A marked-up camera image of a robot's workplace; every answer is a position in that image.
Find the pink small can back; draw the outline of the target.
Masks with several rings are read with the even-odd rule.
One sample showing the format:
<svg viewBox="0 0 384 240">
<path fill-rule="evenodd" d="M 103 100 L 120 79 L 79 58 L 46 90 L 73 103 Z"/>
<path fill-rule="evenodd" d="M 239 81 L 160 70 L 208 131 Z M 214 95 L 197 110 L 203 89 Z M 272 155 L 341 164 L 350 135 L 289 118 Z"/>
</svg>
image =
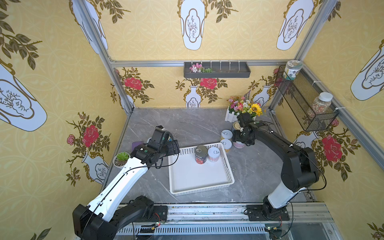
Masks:
<svg viewBox="0 0 384 240">
<path fill-rule="evenodd" d="M 233 146 L 237 149 L 242 149 L 244 148 L 246 145 L 241 143 L 241 142 L 233 142 Z"/>
</svg>

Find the pink small can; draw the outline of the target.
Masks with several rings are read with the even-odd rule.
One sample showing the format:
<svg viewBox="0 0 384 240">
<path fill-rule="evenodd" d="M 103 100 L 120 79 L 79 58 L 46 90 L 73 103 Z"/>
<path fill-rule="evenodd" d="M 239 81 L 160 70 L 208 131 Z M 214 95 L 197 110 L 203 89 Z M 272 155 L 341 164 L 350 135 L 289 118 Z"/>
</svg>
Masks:
<svg viewBox="0 0 384 240">
<path fill-rule="evenodd" d="M 233 142 L 233 146 L 237 149 L 242 149 L 244 148 L 246 145 L 241 143 L 241 142 Z"/>
<path fill-rule="evenodd" d="M 211 147 L 208 149 L 208 160 L 210 162 L 217 162 L 220 158 L 221 151 L 217 147 Z"/>
</svg>

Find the pink small can front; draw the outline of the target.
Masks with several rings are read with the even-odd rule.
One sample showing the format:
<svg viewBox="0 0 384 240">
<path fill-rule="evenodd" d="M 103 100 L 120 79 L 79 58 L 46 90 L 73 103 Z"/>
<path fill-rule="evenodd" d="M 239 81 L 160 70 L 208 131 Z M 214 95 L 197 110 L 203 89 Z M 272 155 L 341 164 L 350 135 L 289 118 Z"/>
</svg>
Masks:
<svg viewBox="0 0 384 240">
<path fill-rule="evenodd" d="M 220 158 L 221 151 L 217 147 L 211 147 L 208 149 L 208 160 L 210 162 L 217 162 Z"/>
</svg>

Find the red labelled tin can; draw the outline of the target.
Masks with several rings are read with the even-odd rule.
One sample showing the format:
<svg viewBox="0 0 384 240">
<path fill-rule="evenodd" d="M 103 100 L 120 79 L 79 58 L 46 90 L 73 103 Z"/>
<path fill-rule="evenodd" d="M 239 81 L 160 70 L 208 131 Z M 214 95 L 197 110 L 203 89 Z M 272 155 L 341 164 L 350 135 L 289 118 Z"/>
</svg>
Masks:
<svg viewBox="0 0 384 240">
<path fill-rule="evenodd" d="M 198 164 L 202 165 L 206 162 L 208 156 L 208 149 L 206 146 L 199 145 L 195 148 L 195 160 Z"/>
</svg>

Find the white plastic basket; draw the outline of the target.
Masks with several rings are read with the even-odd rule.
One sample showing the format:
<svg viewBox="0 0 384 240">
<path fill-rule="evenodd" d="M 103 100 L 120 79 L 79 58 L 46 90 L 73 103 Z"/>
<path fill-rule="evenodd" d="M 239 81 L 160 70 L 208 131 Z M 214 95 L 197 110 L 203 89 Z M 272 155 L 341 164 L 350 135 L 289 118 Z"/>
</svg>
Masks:
<svg viewBox="0 0 384 240">
<path fill-rule="evenodd" d="M 235 183 L 224 145 L 212 143 L 205 146 L 219 150 L 216 162 L 197 163 L 196 146 L 181 148 L 178 155 L 168 157 L 170 192 L 174 196 L 227 188 Z"/>
</svg>

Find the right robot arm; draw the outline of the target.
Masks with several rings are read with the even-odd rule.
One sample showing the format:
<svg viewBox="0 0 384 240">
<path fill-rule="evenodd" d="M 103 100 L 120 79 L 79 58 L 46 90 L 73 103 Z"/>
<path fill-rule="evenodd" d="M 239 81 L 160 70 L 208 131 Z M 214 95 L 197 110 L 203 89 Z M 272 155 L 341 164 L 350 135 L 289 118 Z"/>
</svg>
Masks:
<svg viewBox="0 0 384 240">
<path fill-rule="evenodd" d="M 261 209 L 247 207 L 250 220 L 263 216 L 267 221 L 290 219 L 287 205 L 298 194 L 307 191 L 319 181 L 321 170 L 316 164 L 315 153 L 311 148 L 294 145 L 269 127 L 265 121 L 253 120 L 249 113 L 237 116 L 240 130 L 233 133 L 233 142 L 253 146 L 255 141 L 264 143 L 283 162 L 281 182 L 275 190 L 263 199 Z"/>
</svg>

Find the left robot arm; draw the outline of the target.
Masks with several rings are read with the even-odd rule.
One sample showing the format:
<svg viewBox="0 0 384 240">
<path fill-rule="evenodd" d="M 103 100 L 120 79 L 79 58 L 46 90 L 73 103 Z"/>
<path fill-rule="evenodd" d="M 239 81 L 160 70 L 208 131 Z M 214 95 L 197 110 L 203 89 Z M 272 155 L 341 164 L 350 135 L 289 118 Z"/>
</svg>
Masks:
<svg viewBox="0 0 384 240">
<path fill-rule="evenodd" d="M 119 208 L 134 184 L 151 168 L 162 168 L 163 159 L 178 155 L 180 147 L 172 133 L 157 126 L 148 143 L 136 146 L 121 171 L 87 206 L 73 211 L 74 231 L 82 240 L 112 240 L 117 232 L 137 221 L 153 218 L 154 202 L 139 196 Z"/>
</svg>

